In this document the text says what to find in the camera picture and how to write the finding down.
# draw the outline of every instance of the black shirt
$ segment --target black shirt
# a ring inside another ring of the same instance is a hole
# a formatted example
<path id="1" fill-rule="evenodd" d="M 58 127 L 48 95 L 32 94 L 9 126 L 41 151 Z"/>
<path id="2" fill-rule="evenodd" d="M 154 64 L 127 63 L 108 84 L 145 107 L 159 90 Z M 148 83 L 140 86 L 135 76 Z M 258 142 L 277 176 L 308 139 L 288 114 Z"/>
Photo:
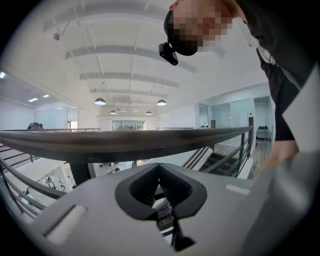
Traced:
<path id="1" fill-rule="evenodd" d="M 267 63 L 257 50 L 261 68 L 268 78 L 270 94 L 275 103 L 275 140 L 294 140 L 283 113 L 304 86 L 316 63 L 314 42 L 305 39 L 306 26 L 312 27 L 315 24 L 312 21 L 308 23 L 308 20 L 303 20 L 304 23 L 298 20 L 299 12 L 292 6 L 301 8 L 302 3 L 295 4 L 291 1 L 283 8 L 281 4 L 285 3 L 281 1 L 236 0 L 236 2 L 246 17 L 251 35 L 276 62 L 276 64 Z"/>

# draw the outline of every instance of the person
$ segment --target person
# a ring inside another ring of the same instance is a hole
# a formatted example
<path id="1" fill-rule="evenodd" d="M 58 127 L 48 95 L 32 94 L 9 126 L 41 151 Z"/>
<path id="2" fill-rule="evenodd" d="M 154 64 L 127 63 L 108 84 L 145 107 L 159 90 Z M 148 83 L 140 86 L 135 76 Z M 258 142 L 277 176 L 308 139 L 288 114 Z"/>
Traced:
<path id="1" fill-rule="evenodd" d="M 290 4 L 288 9 L 273 0 L 177 0 L 164 21 L 168 42 L 184 56 L 194 55 L 209 41 L 225 35 L 233 19 L 247 24 L 258 43 L 261 68 L 275 103 L 275 142 L 262 169 L 276 167 L 299 152 L 283 113 L 304 86 L 318 56 L 316 43 L 297 29 L 315 25 L 297 18 L 304 8 L 308 5 Z M 314 17 L 312 8 L 307 10 Z"/>

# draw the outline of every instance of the camera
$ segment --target camera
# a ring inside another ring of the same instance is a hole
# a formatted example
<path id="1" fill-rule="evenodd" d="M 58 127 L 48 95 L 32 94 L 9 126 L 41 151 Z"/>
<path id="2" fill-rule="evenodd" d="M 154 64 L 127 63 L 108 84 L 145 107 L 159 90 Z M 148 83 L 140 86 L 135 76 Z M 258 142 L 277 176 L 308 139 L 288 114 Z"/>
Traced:
<path id="1" fill-rule="evenodd" d="M 170 45 L 165 42 L 159 45 L 159 54 L 162 58 L 164 58 L 167 62 L 171 63 L 171 65 L 178 65 L 178 57 L 175 50 L 170 47 Z"/>

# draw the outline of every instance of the track light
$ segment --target track light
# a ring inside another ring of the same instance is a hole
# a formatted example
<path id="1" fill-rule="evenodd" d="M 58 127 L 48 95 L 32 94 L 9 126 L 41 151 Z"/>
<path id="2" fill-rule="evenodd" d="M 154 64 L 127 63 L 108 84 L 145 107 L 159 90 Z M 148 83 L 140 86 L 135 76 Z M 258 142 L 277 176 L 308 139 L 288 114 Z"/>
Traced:
<path id="1" fill-rule="evenodd" d="M 167 105 L 166 101 L 164 99 L 160 99 L 158 102 L 157 102 L 157 105 L 158 106 L 165 106 Z"/>
<path id="2" fill-rule="evenodd" d="M 94 101 L 94 104 L 96 104 L 96 105 L 106 105 L 106 101 L 103 98 L 97 98 Z"/>

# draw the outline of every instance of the railing post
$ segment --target railing post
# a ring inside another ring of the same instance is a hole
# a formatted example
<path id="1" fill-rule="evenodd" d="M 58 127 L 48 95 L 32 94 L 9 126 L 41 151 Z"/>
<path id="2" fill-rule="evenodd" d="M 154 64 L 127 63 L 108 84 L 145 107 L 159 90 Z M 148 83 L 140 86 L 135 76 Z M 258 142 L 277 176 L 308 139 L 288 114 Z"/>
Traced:
<path id="1" fill-rule="evenodd" d="M 239 162 L 239 164 L 238 164 L 238 166 L 237 166 L 237 169 L 238 169 L 238 170 L 239 170 L 240 167 L 241 167 L 242 156 L 243 156 L 243 154 L 244 154 L 245 135 L 246 135 L 246 133 L 243 133 L 243 134 L 241 135 L 241 146 L 242 146 L 242 147 L 241 147 L 240 153 L 239 153 L 240 162 Z"/>
<path id="2" fill-rule="evenodd" d="M 96 177 L 93 163 L 70 162 L 70 168 L 77 186 Z"/>

